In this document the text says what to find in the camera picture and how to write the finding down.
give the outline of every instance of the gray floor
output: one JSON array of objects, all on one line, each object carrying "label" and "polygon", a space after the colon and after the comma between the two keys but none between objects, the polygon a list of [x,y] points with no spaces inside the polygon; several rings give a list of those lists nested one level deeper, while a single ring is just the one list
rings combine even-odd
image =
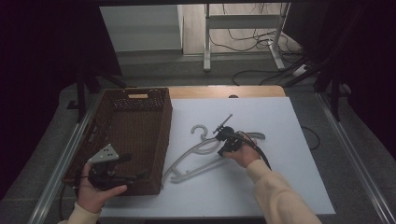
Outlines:
[{"label": "gray floor", "polygon": [[[215,55],[212,71],[203,71],[200,57],[183,57],[168,53],[165,55],[135,54],[119,55],[124,77],[121,79],[131,86],[193,86],[193,85],[233,85],[232,75],[246,69],[275,70],[269,55]],[[237,78],[243,85],[258,85],[272,73],[244,74]],[[313,92],[311,77],[293,88],[285,89],[291,99],[301,125],[313,129],[320,137],[320,147],[312,151],[319,173],[329,193],[336,215],[319,216],[323,223],[382,223],[366,191],[361,186],[345,151],[327,120],[318,97]],[[268,82],[275,84],[279,78]],[[104,88],[115,86],[100,79]],[[76,87],[62,91],[59,107],[47,132],[38,144],[34,155],[24,167],[18,179],[0,202],[1,223],[27,223],[50,174],[63,153],[78,116],[77,110],[67,110],[69,101],[77,100]],[[371,176],[388,201],[391,211],[396,211],[396,162],[359,120],[347,104],[340,100],[340,116],[346,132]],[[308,145],[314,145],[316,138],[306,134]],[[45,223],[57,223],[58,196],[52,204]],[[66,188],[64,195],[64,216],[68,217],[73,202],[73,192]],[[138,223],[142,220],[103,220],[102,223]],[[244,223],[255,223],[253,220]]]}]

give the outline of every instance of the wicker basket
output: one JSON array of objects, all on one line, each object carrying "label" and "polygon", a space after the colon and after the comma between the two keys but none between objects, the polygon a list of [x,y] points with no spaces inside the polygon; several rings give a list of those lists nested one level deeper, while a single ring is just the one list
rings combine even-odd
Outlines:
[{"label": "wicker basket", "polygon": [[172,105],[166,88],[105,91],[63,182],[73,186],[76,172],[85,161],[111,144],[118,154],[132,153],[131,161],[117,165],[117,175],[148,174],[147,179],[136,181],[122,195],[159,194],[171,119]]}]

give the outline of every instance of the wall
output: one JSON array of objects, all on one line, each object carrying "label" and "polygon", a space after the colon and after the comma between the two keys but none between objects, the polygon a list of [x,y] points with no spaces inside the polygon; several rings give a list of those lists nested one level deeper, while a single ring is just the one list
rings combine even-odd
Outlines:
[{"label": "wall", "polygon": [[116,52],[181,49],[181,7],[100,7]]}]

